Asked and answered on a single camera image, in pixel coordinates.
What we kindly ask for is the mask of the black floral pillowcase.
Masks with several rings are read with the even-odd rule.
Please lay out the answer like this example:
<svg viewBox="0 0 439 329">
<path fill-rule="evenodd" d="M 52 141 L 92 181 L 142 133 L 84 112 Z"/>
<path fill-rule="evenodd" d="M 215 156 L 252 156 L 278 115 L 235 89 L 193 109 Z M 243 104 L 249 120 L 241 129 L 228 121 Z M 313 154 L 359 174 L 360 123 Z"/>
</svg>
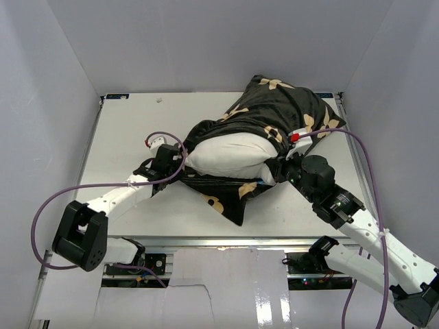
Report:
<svg viewBox="0 0 439 329">
<path fill-rule="evenodd" d="M 277 169 L 289 149 L 288 135 L 305 128 L 313 145 L 329 135 L 330 128 L 346 124 L 332 107 L 312 90 L 287 82 L 255 75 L 242 96 L 217 120 L 203 120 L 188 133 L 184 146 L 188 155 L 209 138 L 235 133 L 251 133 L 268 139 L 278 156 L 265 161 L 277 185 Z M 257 179 L 201 175 L 185 165 L 181 181 L 201 193 L 218 213 L 238 226 L 244 222 L 246 203 L 273 186 Z"/>
</svg>

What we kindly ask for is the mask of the white pillow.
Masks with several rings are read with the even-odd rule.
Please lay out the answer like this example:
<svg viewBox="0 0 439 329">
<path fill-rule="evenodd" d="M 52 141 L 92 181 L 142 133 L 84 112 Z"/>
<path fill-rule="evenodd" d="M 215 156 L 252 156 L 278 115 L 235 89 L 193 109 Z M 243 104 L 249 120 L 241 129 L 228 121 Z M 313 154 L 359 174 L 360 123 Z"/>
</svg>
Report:
<svg viewBox="0 0 439 329">
<path fill-rule="evenodd" d="M 187 156 L 185 165 L 201 175 L 257 179 L 274 186 L 276 181 L 265 161 L 277 156 L 268 139 L 242 132 L 202 141 Z"/>
</svg>

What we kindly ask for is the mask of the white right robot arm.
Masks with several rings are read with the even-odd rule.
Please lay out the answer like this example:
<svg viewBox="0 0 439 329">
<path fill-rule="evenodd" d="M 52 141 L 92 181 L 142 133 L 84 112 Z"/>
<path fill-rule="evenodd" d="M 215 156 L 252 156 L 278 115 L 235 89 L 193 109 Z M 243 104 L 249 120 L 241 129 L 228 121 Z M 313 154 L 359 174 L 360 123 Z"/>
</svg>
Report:
<svg viewBox="0 0 439 329">
<path fill-rule="evenodd" d="M 322 156 L 294 155 L 281 163 L 279 176 L 308 202 L 318 218 L 354 240 L 375 258 L 371 265 L 339 241 L 321 236 L 308 251 L 318 273 L 343 272 L 382 293 L 408 322 L 425 328 L 438 312 L 438 268 L 417 256 L 351 192 L 335 182 L 335 170 Z"/>
</svg>

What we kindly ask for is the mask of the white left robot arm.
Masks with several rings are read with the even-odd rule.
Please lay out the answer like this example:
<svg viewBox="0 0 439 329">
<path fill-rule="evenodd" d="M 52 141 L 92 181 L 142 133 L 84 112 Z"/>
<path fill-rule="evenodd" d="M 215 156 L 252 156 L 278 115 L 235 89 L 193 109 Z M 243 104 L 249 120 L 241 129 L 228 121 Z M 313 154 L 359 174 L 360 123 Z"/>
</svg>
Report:
<svg viewBox="0 0 439 329">
<path fill-rule="evenodd" d="M 70 202 L 62 215 L 52 251 L 85 271 L 102 263 L 121 264 L 129 273 L 145 265 L 144 247 L 128 238 L 110 238 L 108 228 L 139 203 L 164 189 L 182 169 L 184 152 L 177 145 L 162 144 L 155 157 L 141 163 L 126 182 L 81 203 Z"/>
</svg>

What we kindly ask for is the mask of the blue left corner label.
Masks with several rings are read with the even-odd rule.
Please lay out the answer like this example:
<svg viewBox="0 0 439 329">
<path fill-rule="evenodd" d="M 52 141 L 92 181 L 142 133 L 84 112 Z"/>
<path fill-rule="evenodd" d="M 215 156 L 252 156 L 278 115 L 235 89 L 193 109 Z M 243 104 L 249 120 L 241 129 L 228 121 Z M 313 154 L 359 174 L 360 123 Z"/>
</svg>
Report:
<svg viewBox="0 0 439 329">
<path fill-rule="evenodd" d="M 111 94 L 107 94 L 105 97 L 104 97 L 104 99 L 105 100 L 107 100 L 107 99 L 109 99 L 109 100 L 112 100 L 112 99 L 116 99 L 116 100 L 118 100 L 118 99 L 128 99 L 129 98 L 129 94 L 127 94 L 127 93 L 123 93 L 123 94 L 115 94 L 115 93 L 111 93 Z"/>
</svg>

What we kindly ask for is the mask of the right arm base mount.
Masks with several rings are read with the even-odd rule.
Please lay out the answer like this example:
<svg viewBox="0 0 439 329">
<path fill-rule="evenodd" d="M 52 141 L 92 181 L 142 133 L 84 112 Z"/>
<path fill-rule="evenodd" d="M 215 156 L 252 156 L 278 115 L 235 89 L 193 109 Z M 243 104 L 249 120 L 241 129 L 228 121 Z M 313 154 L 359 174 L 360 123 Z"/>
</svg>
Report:
<svg viewBox="0 0 439 329">
<path fill-rule="evenodd" d="M 282 263 L 287 268 L 287 283 L 290 291 L 349 290 L 353 279 L 329 268 L 325 257 L 329 250 L 339 245 L 338 241 L 323 236 L 307 252 L 287 253 Z"/>
</svg>

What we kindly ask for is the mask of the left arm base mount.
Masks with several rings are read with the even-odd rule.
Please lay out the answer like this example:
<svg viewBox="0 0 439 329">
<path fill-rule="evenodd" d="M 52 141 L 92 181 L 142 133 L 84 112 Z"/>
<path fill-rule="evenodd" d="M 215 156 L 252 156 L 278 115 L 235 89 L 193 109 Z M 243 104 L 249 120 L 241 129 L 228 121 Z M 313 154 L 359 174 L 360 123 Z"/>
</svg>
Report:
<svg viewBox="0 0 439 329">
<path fill-rule="evenodd" d="M 130 264 L 107 264 L 104 267 L 104 287 L 120 288 L 166 288 L 167 255 L 143 253 Z"/>
</svg>

